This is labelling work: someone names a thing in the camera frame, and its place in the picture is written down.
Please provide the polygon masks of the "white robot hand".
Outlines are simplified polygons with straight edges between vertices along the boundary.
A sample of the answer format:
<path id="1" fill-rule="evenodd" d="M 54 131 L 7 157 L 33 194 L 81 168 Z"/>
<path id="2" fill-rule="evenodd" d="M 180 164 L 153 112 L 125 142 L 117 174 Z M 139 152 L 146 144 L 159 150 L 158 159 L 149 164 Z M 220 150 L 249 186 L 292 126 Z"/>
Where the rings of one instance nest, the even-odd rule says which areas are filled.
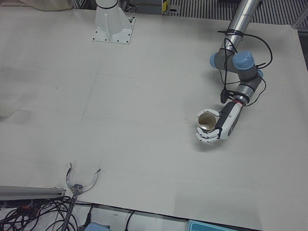
<path id="1" fill-rule="evenodd" d="M 214 143 L 226 140 L 232 133 L 243 105 L 237 101 L 227 103 L 221 111 L 203 109 L 197 114 L 198 140 L 202 143 Z"/>

